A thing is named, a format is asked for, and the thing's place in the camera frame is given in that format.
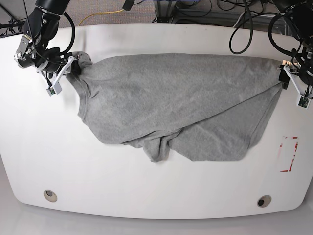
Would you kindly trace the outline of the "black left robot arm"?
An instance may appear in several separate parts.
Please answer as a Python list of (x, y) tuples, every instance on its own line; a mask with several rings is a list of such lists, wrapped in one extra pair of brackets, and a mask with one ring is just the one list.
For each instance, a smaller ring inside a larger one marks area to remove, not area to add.
[[(306, 85), (313, 85), (313, 2), (311, 0), (274, 0), (279, 14), (273, 17), (268, 26), (270, 43), (279, 52), (296, 59), (300, 68), (298, 76)], [(300, 42), (302, 52), (298, 49), (291, 51), (279, 47), (272, 37), (274, 23), (284, 18), (292, 36)]]

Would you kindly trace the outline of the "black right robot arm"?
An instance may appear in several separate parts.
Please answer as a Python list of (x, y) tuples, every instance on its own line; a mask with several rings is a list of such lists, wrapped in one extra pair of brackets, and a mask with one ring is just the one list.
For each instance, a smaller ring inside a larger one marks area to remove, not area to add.
[[(19, 67), (34, 66), (46, 80), (58, 74), (73, 54), (70, 52), (75, 40), (75, 25), (66, 12), (68, 0), (38, 0), (33, 12), (26, 13), (23, 36), (15, 54)], [(48, 49), (48, 43), (58, 31), (59, 20), (65, 16), (71, 26), (71, 40), (65, 50), (58, 47)]]

